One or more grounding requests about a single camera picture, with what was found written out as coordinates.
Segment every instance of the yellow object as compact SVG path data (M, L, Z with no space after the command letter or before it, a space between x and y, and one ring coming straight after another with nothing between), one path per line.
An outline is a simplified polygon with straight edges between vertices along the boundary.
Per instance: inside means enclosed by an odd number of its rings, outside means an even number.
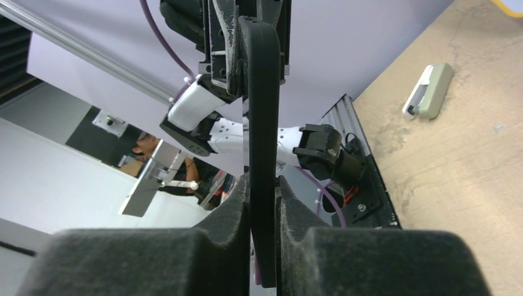
M492 0L506 15L523 17L523 0Z

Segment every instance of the metal rod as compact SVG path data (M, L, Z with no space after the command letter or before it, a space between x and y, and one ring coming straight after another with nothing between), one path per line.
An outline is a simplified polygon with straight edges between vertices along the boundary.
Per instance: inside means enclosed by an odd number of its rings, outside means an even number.
M162 90L150 81L144 80L141 76L103 55L97 49L46 22L21 5L11 0L0 0L0 14L93 64L138 91L147 94L151 98L165 105L169 104L169 97L172 96L170 93Z

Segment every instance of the black panel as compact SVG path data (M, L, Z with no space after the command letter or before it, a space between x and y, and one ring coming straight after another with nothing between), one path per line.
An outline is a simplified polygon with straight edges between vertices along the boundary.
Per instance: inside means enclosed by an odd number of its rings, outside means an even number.
M401 228L385 183L372 155L365 158L367 170L358 183L360 190L342 208L347 227ZM332 216L332 225L340 227L338 215Z
M0 105L42 83L29 75L31 31L0 15Z
M105 164L117 167L121 158L131 153L141 130L130 125L118 138L93 124L99 112L100 109L91 107L65 144L102 160Z
M27 255L27 256L31 256L31 257L35 257L36 256L36 252L33 251L33 250L28 250L26 248L17 247L16 245L12 245L12 244L10 244L8 242L0 241L0 248L4 248L4 249L10 250L10 251L17 252L17 253L20 253L20 254L23 254L23 255Z

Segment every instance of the person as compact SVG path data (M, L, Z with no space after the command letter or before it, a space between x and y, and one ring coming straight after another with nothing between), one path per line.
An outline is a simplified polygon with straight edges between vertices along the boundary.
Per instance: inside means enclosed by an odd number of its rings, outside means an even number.
M128 175L137 177L140 173L143 163L147 162L148 159L152 157L154 150L158 146L160 139L149 134L143 133L138 140L136 141L132 152L136 155L136 161L134 163L128 163L123 165L120 170ZM198 158L185 158L184 165L182 165L175 174L173 180L179 181L195 181L200 183L202 180L208 181L214 178L214 176L219 172L219 169L211 166ZM173 187L166 186L161 187L159 191L163 191L169 194L178 195L178 196L192 196L195 195L194 191L190 188L185 187ZM217 207L220 204L220 192L217 192L216 198L212 198L210 204L214 207Z

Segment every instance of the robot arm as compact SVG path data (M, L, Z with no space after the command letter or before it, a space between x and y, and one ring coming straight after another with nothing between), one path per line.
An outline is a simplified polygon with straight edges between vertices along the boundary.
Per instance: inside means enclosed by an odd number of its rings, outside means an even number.
M249 119L230 121L215 110L234 101L214 95L215 89L198 75L167 113L161 127L187 151L199 156L244 153ZM278 128L277 161L310 170L320 180L331 179L349 188L363 175L363 162L341 149L342 135L328 125Z

